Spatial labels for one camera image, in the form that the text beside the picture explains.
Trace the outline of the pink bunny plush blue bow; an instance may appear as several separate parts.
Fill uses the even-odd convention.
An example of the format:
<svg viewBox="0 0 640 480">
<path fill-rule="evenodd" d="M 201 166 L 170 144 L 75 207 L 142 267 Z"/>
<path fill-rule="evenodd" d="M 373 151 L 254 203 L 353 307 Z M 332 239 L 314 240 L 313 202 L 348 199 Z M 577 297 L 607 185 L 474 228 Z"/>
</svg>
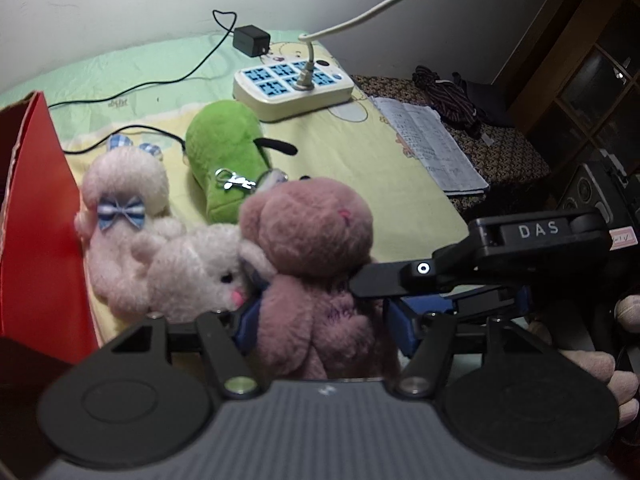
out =
<svg viewBox="0 0 640 480">
<path fill-rule="evenodd" d="M 84 206 L 74 227 L 85 246 L 93 293 L 116 318 L 140 318 L 149 311 L 150 300 L 145 265 L 131 252 L 134 238 L 148 233 L 163 243 L 186 232 L 170 214 L 169 180 L 160 148 L 113 134 L 106 152 L 85 172 L 80 195 Z"/>
</svg>

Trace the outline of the mauve teddy bear plush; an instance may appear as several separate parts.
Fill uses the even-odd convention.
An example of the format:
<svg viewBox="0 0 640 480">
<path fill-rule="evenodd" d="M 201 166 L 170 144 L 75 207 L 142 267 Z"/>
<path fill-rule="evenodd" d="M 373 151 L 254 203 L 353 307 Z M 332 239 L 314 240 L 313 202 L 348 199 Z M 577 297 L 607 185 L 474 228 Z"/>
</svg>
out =
<svg viewBox="0 0 640 480">
<path fill-rule="evenodd" d="M 288 181 L 240 208 L 239 256 L 265 283 L 255 352 L 272 378 L 398 375 L 398 350 L 378 300 L 358 300 L 349 280 L 370 263 L 366 201 L 329 178 Z"/>
</svg>

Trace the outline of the green plush toy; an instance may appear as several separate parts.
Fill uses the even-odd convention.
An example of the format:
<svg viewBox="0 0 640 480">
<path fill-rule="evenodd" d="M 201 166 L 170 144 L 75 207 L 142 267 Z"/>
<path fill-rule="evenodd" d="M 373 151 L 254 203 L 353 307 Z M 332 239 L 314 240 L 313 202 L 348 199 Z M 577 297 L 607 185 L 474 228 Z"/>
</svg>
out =
<svg viewBox="0 0 640 480">
<path fill-rule="evenodd" d="M 210 103 L 194 116 L 184 154 L 205 197 L 209 223 L 238 221 L 242 201 L 271 169 L 269 153 L 297 154 L 291 143 L 266 138 L 255 113 L 233 100 Z"/>
</svg>

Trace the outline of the white bunny plush blue bow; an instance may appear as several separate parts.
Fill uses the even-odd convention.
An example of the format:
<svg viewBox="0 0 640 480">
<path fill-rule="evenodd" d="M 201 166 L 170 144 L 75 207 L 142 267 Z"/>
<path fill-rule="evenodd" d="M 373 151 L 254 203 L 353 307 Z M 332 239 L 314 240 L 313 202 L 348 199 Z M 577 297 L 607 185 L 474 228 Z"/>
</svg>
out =
<svg viewBox="0 0 640 480">
<path fill-rule="evenodd" d="M 200 226 L 171 240 L 136 235 L 132 255 L 142 263 L 152 312 L 186 323 L 208 311 L 235 311 L 277 270 L 236 224 Z"/>
</svg>

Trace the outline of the black speaker device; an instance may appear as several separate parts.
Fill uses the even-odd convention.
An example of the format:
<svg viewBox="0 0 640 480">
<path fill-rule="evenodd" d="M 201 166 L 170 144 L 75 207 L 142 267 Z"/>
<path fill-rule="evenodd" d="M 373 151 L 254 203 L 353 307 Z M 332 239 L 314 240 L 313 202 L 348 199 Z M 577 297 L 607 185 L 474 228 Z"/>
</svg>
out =
<svg viewBox="0 0 640 480">
<path fill-rule="evenodd" d="M 621 228 L 627 219 L 628 183 L 617 157 L 600 148 L 577 166 L 562 199 L 562 208 L 597 208 L 610 228 Z"/>
</svg>

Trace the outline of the red cardboard box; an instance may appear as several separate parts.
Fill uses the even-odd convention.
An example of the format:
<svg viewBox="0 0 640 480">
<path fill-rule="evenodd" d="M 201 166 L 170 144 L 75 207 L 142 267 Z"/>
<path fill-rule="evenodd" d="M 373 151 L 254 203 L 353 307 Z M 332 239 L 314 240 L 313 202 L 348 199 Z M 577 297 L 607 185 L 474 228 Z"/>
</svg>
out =
<svg viewBox="0 0 640 480">
<path fill-rule="evenodd" d="M 96 350 L 80 194 L 40 92 L 1 111 L 1 336 L 67 363 Z"/>
</svg>

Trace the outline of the stack of printed papers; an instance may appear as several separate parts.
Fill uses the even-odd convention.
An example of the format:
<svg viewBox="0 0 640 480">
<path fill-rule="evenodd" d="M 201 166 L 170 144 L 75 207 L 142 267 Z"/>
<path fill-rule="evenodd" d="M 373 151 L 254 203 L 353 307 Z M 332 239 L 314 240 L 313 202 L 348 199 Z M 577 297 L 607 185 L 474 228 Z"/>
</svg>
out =
<svg viewBox="0 0 640 480">
<path fill-rule="evenodd" d="M 373 104 L 446 195 L 482 194 L 488 182 L 431 107 L 373 98 Z"/>
</svg>

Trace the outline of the dark striped cloth bundle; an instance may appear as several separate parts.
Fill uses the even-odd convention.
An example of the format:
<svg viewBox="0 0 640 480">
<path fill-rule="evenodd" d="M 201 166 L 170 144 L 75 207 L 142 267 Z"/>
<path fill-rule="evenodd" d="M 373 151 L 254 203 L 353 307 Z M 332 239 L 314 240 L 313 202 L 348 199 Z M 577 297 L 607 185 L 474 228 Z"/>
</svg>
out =
<svg viewBox="0 0 640 480">
<path fill-rule="evenodd" d="M 418 65 L 412 74 L 412 81 L 430 101 L 442 121 L 463 131 L 471 139 L 482 136 L 482 121 L 474 103 L 455 82 L 440 78 L 438 73 Z"/>
</svg>

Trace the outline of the wooden cabinet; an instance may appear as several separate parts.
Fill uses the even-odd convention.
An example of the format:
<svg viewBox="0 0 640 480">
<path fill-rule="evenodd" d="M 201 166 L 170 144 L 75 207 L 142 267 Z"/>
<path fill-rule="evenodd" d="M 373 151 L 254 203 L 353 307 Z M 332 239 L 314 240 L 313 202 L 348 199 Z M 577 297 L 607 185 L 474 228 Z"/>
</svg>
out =
<svg viewBox="0 0 640 480">
<path fill-rule="evenodd" d="M 639 167 L 639 0 L 546 0 L 495 80 L 552 167 L 598 148 Z"/>
</svg>

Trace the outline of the pastel baby blanket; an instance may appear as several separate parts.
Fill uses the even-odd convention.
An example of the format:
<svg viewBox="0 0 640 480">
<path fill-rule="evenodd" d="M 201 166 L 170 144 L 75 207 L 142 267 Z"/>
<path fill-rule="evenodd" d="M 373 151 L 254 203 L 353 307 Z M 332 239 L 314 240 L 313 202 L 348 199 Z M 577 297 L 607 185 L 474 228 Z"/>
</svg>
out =
<svg viewBox="0 0 640 480">
<path fill-rule="evenodd" d="M 221 36 L 149 44 L 90 58 L 32 78 L 2 94 L 1 108 L 40 92 L 78 186 L 101 140 L 125 128 L 134 142 L 160 147 L 168 173 L 171 212 L 188 226 L 205 220 L 205 198 L 190 173 L 179 139 L 206 104 L 228 99 L 235 72 L 252 60 Z M 266 125 L 268 138 L 290 142 L 295 156 L 273 154 L 291 178 L 329 177 L 354 188 L 374 218 L 373 255 L 410 260 L 462 240 L 466 226 L 445 194 L 362 92 L 342 106 Z M 88 289 L 96 342 L 118 324 Z"/>
</svg>

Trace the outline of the white blue power strip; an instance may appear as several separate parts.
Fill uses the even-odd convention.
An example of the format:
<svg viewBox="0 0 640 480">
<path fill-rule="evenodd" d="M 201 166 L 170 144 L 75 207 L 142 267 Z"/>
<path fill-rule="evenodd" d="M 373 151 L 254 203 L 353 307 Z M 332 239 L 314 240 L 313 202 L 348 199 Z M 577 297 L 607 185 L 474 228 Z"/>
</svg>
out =
<svg viewBox="0 0 640 480">
<path fill-rule="evenodd" d="M 261 122 L 280 122 L 341 105 L 352 98 L 355 89 L 352 78 L 322 58 L 314 63 L 312 88 L 298 88 L 297 81 L 305 66 L 305 60 L 284 60 L 238 70 L 233 78 L 232 96 L 248 106 Z"/>
</svg>

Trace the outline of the black power adapter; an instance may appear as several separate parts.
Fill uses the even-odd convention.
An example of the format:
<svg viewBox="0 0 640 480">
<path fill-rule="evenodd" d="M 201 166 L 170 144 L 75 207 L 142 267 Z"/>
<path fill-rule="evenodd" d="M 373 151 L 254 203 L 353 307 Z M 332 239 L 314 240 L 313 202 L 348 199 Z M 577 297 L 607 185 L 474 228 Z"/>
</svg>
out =
<svg viewBox="0 0 640 480">
<path fill-rule="evenodd" d="M 270 50 L 271 36 L 255 25 L 235 27 L 233 47 L 250 58 L 266 55 Z"/>
</svg>

